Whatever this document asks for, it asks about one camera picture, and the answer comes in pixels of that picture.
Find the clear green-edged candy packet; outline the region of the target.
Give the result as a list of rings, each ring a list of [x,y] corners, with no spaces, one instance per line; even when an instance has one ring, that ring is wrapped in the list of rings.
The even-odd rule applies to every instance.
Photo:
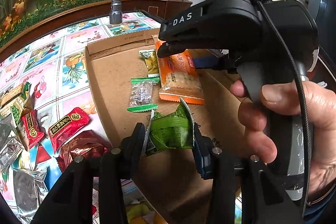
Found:
[[[156,110],[158,105],[153,101],[153,87],[159,81],[159,77],[131,79],[131,93],[127,111],[141,113]]]

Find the silver foil packet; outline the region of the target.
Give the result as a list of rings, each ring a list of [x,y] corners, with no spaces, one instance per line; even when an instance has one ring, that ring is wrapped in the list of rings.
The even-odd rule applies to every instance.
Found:
[[[13,170],[15,202],[22,223],[31,223],[49,193],[45,184],[46,174],[46,168],[43,170]]]

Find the red sesame candy packet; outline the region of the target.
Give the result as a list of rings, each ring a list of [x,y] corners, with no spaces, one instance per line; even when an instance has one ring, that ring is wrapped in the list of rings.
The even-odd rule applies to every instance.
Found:
[[[75,107],[67,115],[54,123],[48,130],[54,153],[89,122],[89,115],[81,108]]]

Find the small red candy packet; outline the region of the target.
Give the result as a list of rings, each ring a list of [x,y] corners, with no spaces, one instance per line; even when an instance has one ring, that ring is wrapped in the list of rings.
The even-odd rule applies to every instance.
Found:
[[[37,111],[31,110],[23,115],[22,122],[25,127],[27,139],[29,140],[29,149],[31,149],[45,137],[44,132],[41,131],[38,124]]]

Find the grey metal flashlight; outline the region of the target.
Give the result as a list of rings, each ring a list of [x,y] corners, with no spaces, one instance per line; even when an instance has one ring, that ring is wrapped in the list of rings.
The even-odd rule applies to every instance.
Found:
[[[111,0],[109,22],[112,25],[118,25],[122,23],[121,0]]]

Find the orange cracker packet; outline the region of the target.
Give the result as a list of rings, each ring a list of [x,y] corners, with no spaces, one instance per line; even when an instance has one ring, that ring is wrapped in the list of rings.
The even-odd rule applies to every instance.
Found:
[[[193,58],[188,50],[165,58],[157,57],[161,88],[159,98],[164,101],[204,105],[204,96]]]

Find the small yellow-green snack packet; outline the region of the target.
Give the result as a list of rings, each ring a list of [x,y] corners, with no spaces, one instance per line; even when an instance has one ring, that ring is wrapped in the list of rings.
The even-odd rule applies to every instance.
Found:
[[[148,77],[158,77],[159,69],[158,69],[156,51],[154,49],[139,50],[139,55],[145,61]]]

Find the floral fruit-print tablecloth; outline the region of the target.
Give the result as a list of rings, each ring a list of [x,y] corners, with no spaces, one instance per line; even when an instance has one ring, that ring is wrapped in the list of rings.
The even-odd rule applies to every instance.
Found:
[[[86,111],[92,130],[103,138],[124,138],[136,125],[148,123],[149,112],[128,111],[132,78],[146,77],[146,65],[136,50],[115,55],[107,71],[113,76],[113,128],[104,129],[89,88],[84,48],[113,37],[108,17],[65,27],[40,38],[1,63],[1,91],[30,83],[32,103],[42,129],[75,107]],[[121,180],[126,203],[147,200],[168,223],[205,223],[212,182],[197,173],[189,150],[169,150],[146,157],[134,179]]]

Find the green pea snack packet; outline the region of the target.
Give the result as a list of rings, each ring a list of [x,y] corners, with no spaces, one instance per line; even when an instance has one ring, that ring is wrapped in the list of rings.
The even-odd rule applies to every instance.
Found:
[[[22,115],[33,110],[30,96],[31,84],[21,83],[1,98],[1,119],[10,117],[14,127],[20,124]]]

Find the dark red foil snack packet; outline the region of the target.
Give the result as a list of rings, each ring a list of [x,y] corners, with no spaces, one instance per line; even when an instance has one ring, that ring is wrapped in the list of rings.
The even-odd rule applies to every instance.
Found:
[[[84,159],[100,157],[111,148],[111,144],[103,137],[92,130],[86,130],[61,146],[56,161],[63,173],[75,157],[82,156]]]

